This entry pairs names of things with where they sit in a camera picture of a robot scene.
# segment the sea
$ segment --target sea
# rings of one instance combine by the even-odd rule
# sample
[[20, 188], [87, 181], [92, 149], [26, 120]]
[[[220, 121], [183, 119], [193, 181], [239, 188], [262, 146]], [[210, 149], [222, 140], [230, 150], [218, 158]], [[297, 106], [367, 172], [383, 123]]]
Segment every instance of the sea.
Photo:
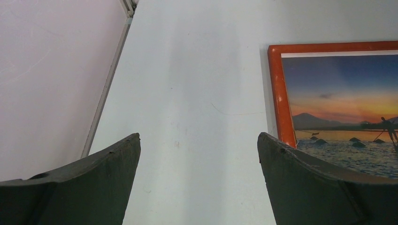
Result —
[[[372, 142], [382, 131], [322, 131], [311, 130], [327, 144], [316, 146], [311, 140], [311, 134], [296, 130], [298, 150], [323, 161], [346, 169], [370, 175], [398, 179], [398, 154], [395, 151], [390, 136], [383, 132], [378, 139], [386, 143]], [[365, 144], [365, 148], [353, 147], [349, 140], [356, 137]]]

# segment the picture frame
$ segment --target picture frame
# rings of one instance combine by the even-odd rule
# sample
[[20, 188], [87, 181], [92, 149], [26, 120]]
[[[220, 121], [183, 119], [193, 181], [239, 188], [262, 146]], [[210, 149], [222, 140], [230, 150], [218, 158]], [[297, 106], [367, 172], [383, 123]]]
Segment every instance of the picture frame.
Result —
[[278, 138], [289, 146], [297, 148], [288, 90], [286, 88], [286, 80], [283, 72], [282, 58], [284, 54], [307, 53], [311, 55], [336, 52], [358, 53], [376, 51], [398, 51], [398, 41], [270, 45], [268, 48], [268, 62]]

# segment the cloud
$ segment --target cloud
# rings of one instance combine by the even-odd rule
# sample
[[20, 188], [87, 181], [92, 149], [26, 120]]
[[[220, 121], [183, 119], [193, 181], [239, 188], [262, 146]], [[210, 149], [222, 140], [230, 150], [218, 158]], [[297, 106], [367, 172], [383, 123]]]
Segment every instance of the cloud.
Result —
[[325, 120], [336, 120], [342, 123], [358, 123], [366, 120], [361, 114], [344, 112], [319, 112], [318, 117]]
[[295, 103], [295, 102], [292, 102], [292, 101], [291, 101], [291, 102], [289, 102], [289, 104], [290, 104], [290, 105], [294, 105], [294, 106], [301, 106], [300, 104], [297, 104], [297, 103]]
[[332, 93], [326, 93], [326, 94], [321, 94], [319, 97], [324, 99], [331, 99], [333, 95], [334, 94]]

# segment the mountain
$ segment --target mountain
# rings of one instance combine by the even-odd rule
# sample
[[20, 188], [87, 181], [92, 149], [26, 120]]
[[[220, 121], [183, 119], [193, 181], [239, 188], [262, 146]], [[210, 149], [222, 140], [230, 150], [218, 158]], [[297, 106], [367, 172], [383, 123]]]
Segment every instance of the mountain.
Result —
[[309, 128], [332, 128], [344, 125], [352, 125], [352, 124], [344, 124], [339, 121], [333, 120], [324, 120], [313, 116], [309, 113], [302, 113], [296, 116], [293, 116], [293, 124], [295, 129], [309, 129]]

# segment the sky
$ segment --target sky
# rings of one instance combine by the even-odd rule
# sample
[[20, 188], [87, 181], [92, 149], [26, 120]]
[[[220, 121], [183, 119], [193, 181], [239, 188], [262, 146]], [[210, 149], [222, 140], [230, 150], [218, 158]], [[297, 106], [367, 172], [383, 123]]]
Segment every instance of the sky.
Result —
[[292, 115], [343, 123], [398, 116], [398, 55], [282, 58]]

